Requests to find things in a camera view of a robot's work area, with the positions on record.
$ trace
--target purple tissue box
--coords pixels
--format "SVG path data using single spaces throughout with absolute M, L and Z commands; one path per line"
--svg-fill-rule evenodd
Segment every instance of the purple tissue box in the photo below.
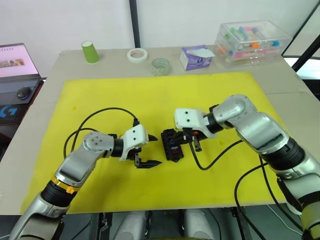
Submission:
M 185 70 L 208 67 L 214 54 L 206 45 L 183 47 L 180 61 Z

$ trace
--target floor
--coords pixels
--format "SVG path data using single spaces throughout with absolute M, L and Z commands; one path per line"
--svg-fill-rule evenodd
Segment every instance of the floor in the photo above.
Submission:
M 279 211 L 275 205 L 271 207 L 278 213 L 278 215 L 293 229 L 297 230 L 289 220 Z M 261 206 L 249 206 L 245 208 L 248 217 L 261 231 L 267 240 L 300 240 L 301 237 L 287 229 L 283 223 L 270 211 L 265 205 Z M 203 209 L 206 218 L 212 228 L 215 235 L 215 239 L 219 239 L 219 231 L 217 223 L 213 217 L 209 214 L 209 209 Z M 223 240 L 241 240 L 240 231 L 238 228 L 237 220 L 232 216 L 230 208 L 212 208 L 212 213 L 217 218 L 220 227 Z M 126 212 L 118 212 L 113 214 L 112 227 L 110 229 L 109 238 L 103 237 L 101 239 L 112 240 L 116 234 L 116 231 L 121 224 L 122 220 L 126 216 Z M 294 219 L 300 222 L 300 218 L 297 215 L 292 214 Z M 149 230 L 149 239 L 154 238 L 179 238 L 180 227 L 178 225 L 178 211 L 177 210 L 159 210 L 152 211 L 152 223 Z M 18 220 L 17 216 L 0 216 L 0 237 L 10 233 L 15 222 Z M 91 214 L 73 214 L 66 215 L 64 217 L 64 230 L 60 237 L 60 240 L 71 240 L 89 221 L 91 220 Z M 88 240 L 89 239 L 90 226 L 82 231 L 75 240 Z M 259 237 L 251 230 L 252 239 L 258 240 Z

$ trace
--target green paper cup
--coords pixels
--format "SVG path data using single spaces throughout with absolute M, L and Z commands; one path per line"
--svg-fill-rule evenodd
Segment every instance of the green paper cup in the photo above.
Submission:
M 81 44 L 81 46 L 82 46 L 85 59 L 88 63 L 94 64 L 100 60 L 99 55 L 92 41 L 84 41 Z

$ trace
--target yellow foam mat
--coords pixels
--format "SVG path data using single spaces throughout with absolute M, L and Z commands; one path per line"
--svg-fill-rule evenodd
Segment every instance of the yellow foam mat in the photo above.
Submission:
M 151 169 L 136 169 L 131 160 L 100 159 L 71 203 L 69 213 L 155 210 L 235 204 L 234 188 L 239 177 L 259 165 L 257 154 L 245 143 L 229 150 L 210 170 L 198 169 L 188 145 L 182 147 L 184 158 L 178 163 L 167 161 L 161 132 L 174 128 L 175 108 L 201 108 L 219 104 L 230 95 L 248 96 L 260 112 L 271 115 L 281 125 L 267 97 L 247 72 L 177 75 L 144 78 L 66 80 L 44 136 L 28 195 L 21 207 L 24 212 L 32 199 L 51 179 L 62 163 L 67 136 L 75 131 L 91 113 L 121 107 L 132 111 L 149 134 L 158 138 L 142 148 L 143 160 L 158 160 L 162 164 Z M 133 118 L 121 111 L 110 110 L 92 117 L 84 127 L 106 134 L 118 135 L 132 127 Z M 84 131 L 79 135 L 81 144 Z M 219 132 L 215 139 L 201 141 L 197 153 L 207 166 L 222 150 L 239 140 L 234 129 Z M 284 199 L 269 169 L 270 185 L 275 196 Z M 238 191 L 242 204 L 262 204 L 272 201 L 261 169 L 241 183 Z

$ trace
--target table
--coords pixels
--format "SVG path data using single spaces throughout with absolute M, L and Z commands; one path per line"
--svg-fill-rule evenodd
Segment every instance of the table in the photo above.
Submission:
M 128 49 L 98 50 L 100 61 L 86 63 L 81 50 L 60 53 L 53 70 L 0 163 L 0 214 L 18 215 L 28 192 L 42 139 L 66 79 L 152 76 L 151 62 L 166 58 L 171 75 L 251 72 L 295 140 L 320 159 L 320 102 L 282 57 L 274 63 L 225 68 L 217 57 L 209 67 L 184 71 L 180 47 L 150 48 L 146 62 L 127 60 Z

